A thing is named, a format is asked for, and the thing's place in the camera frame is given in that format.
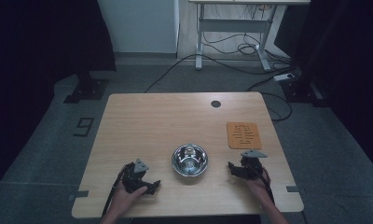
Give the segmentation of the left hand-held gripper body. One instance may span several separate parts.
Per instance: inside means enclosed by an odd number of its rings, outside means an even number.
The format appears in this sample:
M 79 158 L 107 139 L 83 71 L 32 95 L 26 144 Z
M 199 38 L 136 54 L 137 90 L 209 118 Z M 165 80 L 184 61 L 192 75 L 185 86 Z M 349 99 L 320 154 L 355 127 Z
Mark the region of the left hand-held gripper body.
M 126 191 L 133 193 L 141 187 L 151 189 L 151 184 L 143 180 L 148 169 L 149 167 L 141 159 L 126 164 L 123 168 L 123 176 L 121 177 Z

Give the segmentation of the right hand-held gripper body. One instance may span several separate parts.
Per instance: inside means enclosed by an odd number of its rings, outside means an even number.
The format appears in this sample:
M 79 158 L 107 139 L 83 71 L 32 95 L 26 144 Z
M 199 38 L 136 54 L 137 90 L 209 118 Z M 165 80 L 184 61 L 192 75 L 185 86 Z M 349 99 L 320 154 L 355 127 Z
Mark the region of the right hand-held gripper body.
M 257 180 L 263 174 L 263 167 L 260 158 L 267 158 L 267 155 L 255 150 L 249 149 L 242 153 L 241 170 L 239 176 L 244 179 Z

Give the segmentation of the person's right hand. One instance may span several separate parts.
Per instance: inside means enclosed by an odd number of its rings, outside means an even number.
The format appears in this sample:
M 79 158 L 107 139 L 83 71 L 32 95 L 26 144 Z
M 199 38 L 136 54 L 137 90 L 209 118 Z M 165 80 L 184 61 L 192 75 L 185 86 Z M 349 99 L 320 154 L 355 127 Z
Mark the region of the person's right hand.
M 264 180 L 258 178 L 257 180 L 245 180 L 247 188 L 250 190 L 252 195 L 260 202 L 269 202 L 270 196 L 267 192 L 267 187 L 265 183 L 270 183 L 270 178 L 268 176 L 267 170 L 264 169 L 262 173 Z

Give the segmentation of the person's left hand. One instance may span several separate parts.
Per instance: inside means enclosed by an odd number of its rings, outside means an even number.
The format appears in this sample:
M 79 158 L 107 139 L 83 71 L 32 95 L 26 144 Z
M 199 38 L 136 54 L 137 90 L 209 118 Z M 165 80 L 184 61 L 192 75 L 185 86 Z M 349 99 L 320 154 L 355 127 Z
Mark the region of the person's left hand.
M 125 214 L 137 199 L 147 191 L 147 187 L 141 187 L 132 193 L 126 191 L 126 187 L 120 182 L 117 185 L 115 195 L 111 202 L 111 211 L 114 211 L 118 217 Z

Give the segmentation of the stainless steel bowl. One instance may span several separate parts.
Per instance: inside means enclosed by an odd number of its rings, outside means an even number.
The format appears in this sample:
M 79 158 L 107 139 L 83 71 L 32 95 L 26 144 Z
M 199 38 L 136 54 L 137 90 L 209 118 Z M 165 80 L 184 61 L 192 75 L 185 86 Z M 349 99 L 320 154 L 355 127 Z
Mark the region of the stainless steel bowl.
M 178 147 L 172 154 L 172 166 L 176 173 L 183 177 L 196 177 L 205 172 L 208 167 L 206 151 L 194 144 Z

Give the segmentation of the black stand base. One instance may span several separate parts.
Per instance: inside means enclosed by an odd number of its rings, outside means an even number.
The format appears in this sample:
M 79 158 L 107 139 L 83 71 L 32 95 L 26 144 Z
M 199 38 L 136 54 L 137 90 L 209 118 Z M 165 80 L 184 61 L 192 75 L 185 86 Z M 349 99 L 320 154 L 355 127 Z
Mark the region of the black stand base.
M 320 89 L 319 81 L 310 79 L 288 79 L 280 82 L 283 94 L 288 102 L 312 104 L 315 107 L 328 107 L 325 94 Z
M 90 75 L 89 71 L 76 74 L 78 84 L 71 95 L 63 101 L 65 104 L 78 104 L 81 100 L 100 101 L 108 86 L 108 79 L 97 79 Z

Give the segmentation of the white power strip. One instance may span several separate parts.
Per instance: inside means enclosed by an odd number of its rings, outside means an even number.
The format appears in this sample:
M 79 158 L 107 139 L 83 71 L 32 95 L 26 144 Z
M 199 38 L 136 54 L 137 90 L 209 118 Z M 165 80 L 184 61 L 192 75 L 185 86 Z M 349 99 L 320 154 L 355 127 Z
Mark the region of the white power strip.
M 282 81 L 282 80 L 291 79 L 291 78 L 294 78 L 294 77 L 295 76 L 292 73 L 287 73 L 287 74 L 281 74 L 281 75 L 274 76 L 273 80 L 278 82 L 278 81 Z

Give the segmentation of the white metal-legged desk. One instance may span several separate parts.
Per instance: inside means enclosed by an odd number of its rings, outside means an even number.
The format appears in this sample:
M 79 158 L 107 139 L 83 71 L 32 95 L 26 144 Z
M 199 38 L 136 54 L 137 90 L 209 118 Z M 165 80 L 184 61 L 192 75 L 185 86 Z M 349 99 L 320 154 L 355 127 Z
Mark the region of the white metal-legged desk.
M 269 31 L 273 23 L 277 6 L 308 6 L 311 0 L 188 0 L 197 6 L 198 41 L 196 47 L 195 68 L 202 69 L 202 37 L 209 33 L 258 33 L 262 40 L 256 47 L 256 53 L 265 71 L 271 67 L 265 53 Z M 269 17 L 264 20 L 247 19 L 209 19 L 204 16 L 206 5 L 270 5 Z

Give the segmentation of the dark curtain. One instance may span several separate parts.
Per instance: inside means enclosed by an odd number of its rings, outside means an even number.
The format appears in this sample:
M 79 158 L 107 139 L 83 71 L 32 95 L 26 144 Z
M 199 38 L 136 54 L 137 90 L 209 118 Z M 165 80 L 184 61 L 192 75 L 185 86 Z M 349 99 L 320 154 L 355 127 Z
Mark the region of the dark curtain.
M 115 68 L 98 0 L 0 0 L 0 180 L 46 113 L 57 81 Z
M 274 44 L 298 78 L 317 78 L 328 107 L 373 162 L 373 0 L 286 6 Z

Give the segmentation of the white panel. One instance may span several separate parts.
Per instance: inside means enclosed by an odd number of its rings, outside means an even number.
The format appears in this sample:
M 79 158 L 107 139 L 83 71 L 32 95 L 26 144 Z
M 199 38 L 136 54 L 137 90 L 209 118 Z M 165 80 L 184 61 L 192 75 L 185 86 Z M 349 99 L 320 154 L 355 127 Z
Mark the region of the white panel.
M 179 0 L 98 0 L 113 51 L 175 54 Z

